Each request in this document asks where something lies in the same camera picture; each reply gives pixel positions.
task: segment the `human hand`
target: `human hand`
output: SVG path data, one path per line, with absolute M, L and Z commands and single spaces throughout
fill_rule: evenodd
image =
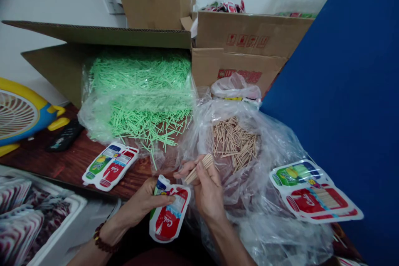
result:
M 182 170 L 175 172 L 176 179 L 186 177 L 193 168 L 196 168 L 198 178 L 192 183 L 194 185 L 195 202 L 202 218 L 209 225 L 219 224 L 227 220 L 223 205 L 223 187 L 220 182 L 219 173 L 212 163 L 206 170 L 202 164 L 205 155 L 200 155 L 195 161 L 183 164 Z
M 175 201 L 171 195 L 154 196 L 155 178 L 147 179 L 139 190 L 125 203 L 111 220 L 123 228 L 137 225 L 152 209 L 167 206 Z

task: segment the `black remote control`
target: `black remote control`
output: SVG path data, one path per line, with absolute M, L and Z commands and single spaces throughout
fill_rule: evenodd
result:
M 71 120 L 69 124 L 64 127 L 62 132 L 46 148 L 46 152 L 62 152 L 67 150 L 83 129 L 84 127 L 79 124 L 77 119 Z

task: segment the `beaded bracelet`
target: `beaded bracelet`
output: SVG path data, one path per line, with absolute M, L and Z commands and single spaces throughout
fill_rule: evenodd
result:
M 96 242 L 96 246 L 100 250 L 105 251 L 107 253 L 114 254 L 118 251 L 121 242 L 118 242 L 117 244 L 115 244 L 113 246 L 103 242 L 100 238 L 100 229 L 103 227 L 103 225 L 104 225 L 104 222 L 98 226 L 98 228 L 96 229 L 96 232 L 94 233 L 93 239 Z

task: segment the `blue board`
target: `blue board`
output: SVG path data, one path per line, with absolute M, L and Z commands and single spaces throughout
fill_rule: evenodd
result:
M 398 20 L 399 0 L 328 0 L 261 108 L 362 209 L 342 227 L 370 265 L 398 259 Z

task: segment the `wall socket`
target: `wall socket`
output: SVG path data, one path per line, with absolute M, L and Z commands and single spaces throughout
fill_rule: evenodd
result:
M 103 0 L 104 5 L 107 9 L 107 12 L 111 15 L 124 15 L 125 11 L 123 10 L 121 0 Z

